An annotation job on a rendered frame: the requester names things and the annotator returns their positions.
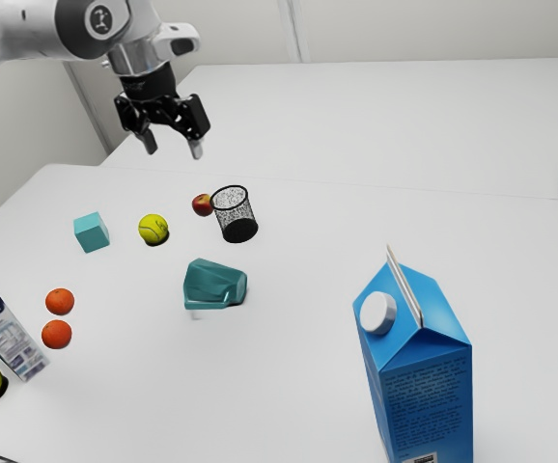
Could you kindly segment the black mesh pen holder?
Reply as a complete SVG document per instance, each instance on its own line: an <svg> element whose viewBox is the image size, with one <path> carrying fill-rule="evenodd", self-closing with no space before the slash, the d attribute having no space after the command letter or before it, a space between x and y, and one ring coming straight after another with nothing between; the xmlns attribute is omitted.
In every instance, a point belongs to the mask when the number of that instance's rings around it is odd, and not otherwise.
<svg viewBox="0 0 558 463"><path fill-rule="evenodd" d="M222 236L228 243L243 243L257 234L259 225L244 186L227 185L219 188L210 196L210 204Z"/></svg>

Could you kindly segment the orange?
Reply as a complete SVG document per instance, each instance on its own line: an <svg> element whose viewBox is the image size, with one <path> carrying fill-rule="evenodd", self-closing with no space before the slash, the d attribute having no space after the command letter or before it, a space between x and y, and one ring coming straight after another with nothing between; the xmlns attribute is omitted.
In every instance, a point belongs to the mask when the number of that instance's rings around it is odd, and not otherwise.
<svg viewBox="0 0 558 463"><path fill-rule="evenodd" d="M50 290L44 299L46 308L53 314L66 315L74 307L75 299L73 293L64 287Z"/></svg>
<svg viewBox="0 0 558 463"><path fill-rule="evenodd" d="M50 349L62 349L70 344L72 329L70 325L60 319L48 321L41 332L42 343Z"/></svg>

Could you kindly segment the blue carton with white cap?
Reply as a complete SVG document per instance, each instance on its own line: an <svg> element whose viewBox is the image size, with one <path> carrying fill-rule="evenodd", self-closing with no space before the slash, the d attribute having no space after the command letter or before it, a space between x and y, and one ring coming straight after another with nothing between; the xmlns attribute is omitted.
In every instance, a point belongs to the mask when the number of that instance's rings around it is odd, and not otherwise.
<svg viewBox="0 0 558 463"><path fill-rule="evenodd" d="M352 308L389 463L474 463L472 345L437 281L388 250Z"/></svg>

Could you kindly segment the white printed carton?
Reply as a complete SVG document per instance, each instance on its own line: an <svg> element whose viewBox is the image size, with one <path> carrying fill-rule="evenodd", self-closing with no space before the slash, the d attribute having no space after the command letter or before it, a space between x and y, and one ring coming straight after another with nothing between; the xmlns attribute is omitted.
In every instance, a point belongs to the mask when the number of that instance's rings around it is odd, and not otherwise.
<svg viewBox="0 0 558 463"><path fill-rule="evenodd" d="M49 361L0 296L0 360L23 382L43 371Z"/></svg>

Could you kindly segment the teal block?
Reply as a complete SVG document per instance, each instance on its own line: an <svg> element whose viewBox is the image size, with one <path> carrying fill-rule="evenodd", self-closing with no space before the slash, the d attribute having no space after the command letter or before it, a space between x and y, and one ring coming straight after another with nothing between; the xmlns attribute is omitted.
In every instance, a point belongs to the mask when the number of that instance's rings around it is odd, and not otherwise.
<svg viewBox="0 0 558 463"><path fill-rule="evenodd" d="M73 231L85 253L92 253L110 244L109 231L97 211L75 218Z"/></svg>

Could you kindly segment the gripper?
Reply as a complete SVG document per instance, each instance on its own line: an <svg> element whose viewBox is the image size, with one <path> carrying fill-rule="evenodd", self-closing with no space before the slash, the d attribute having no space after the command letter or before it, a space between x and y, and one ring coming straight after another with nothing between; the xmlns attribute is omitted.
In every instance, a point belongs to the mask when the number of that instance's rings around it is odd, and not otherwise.
<svg viewBox="0 0 558 463"><path fill-rule="evenodd" d="M203 156L203 139L210 121L197 94L180 96L170 63L141 76L120 78L123 91L114 98L124 130L136 133L147 154L157 151L152 123L169 125L187 141L192 157Z"/></svg>

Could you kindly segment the red apple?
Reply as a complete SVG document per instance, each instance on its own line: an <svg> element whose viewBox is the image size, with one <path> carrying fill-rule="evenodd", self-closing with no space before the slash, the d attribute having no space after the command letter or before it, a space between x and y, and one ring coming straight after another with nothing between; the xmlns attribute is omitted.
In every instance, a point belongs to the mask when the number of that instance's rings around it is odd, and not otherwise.
<svg viewBox="0 0 558 463"><path fill-rule="evenodd" d="M213 213L213 206L209 194L199 194L191 201L193 211L200 217L208 217Z"/></svg>

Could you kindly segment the teal faceted mug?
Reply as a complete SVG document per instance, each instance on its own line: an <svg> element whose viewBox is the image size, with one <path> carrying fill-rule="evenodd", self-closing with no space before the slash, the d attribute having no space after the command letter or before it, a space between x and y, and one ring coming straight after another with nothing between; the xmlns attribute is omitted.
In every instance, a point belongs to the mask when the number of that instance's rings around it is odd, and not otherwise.
<svg viewBox="0 0 558 463"><path fill-rule="evenodd" d="M206 259L188 264L182 290L187 310L222 310L240 305L246 296L248 277L238 269Z"/></svg>

